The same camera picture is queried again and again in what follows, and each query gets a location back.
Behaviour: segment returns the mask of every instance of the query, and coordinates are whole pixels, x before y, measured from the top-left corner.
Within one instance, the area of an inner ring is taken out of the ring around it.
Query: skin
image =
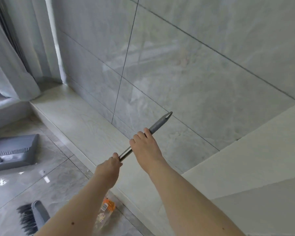
[[[218,207],[167,164],[149,129],[144,132],[135,134],[129,143],[161,196],[175,234],[245,236]],[[102,200],[115,185],[121,166],[117,153],[98,165],[88,184],[35,235],[91,235]]]

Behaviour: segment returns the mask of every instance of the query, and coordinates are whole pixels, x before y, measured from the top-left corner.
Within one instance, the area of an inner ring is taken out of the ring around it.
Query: white barcode label
[[[103,204],[103,206],[102,206],[101,210],[102,210],[102,211],[105,211],[105,210],[107,209],[107,207],[108,207],[108,204],[107,204],[107,203],[105,203],[105,204]]]

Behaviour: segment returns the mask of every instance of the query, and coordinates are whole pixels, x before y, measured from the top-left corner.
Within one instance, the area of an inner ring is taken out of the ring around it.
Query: gray dustpan
[[[0,138],[0,170],[32,165],[38,134]]]

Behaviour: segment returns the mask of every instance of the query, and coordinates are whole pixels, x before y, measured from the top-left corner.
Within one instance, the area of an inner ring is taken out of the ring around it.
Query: person's left hand
[[[112,157],[96,167],[94,176],[96,178],[99,177],[109,188],[112,188],[117,182],[119,168],[121,166],[122,163],[119,161],[118,154],[115,152]]]

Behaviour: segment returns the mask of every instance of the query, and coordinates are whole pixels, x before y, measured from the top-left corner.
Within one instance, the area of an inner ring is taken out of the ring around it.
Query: person's left arm
[[[107,191],[112,188],[122,166],[118,154],[96,167],[93,177],[63,206],[35,236],[89,236]]]

